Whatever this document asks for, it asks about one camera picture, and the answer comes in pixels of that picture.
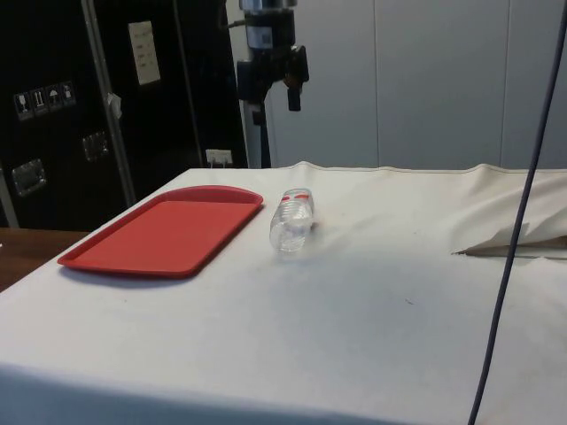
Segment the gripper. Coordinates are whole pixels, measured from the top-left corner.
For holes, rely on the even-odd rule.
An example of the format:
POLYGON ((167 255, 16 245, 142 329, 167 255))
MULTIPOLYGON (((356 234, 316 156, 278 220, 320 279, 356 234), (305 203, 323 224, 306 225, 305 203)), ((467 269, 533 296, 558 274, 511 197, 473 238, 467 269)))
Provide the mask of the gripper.
POLYGON ((237 62, 238 98, 252 108, 254 125, 265 125, 265 99, 272 85, 283 79, 287 87, 288 109, 301 110, 303 85, 309 81, 307 49, 293 46, 284 76, 284 55, 273 49, 295 44, 295 19, 292 9, 271 12, 246 12, 245 32, 248 47, 253 50, 248 60, 237 62))

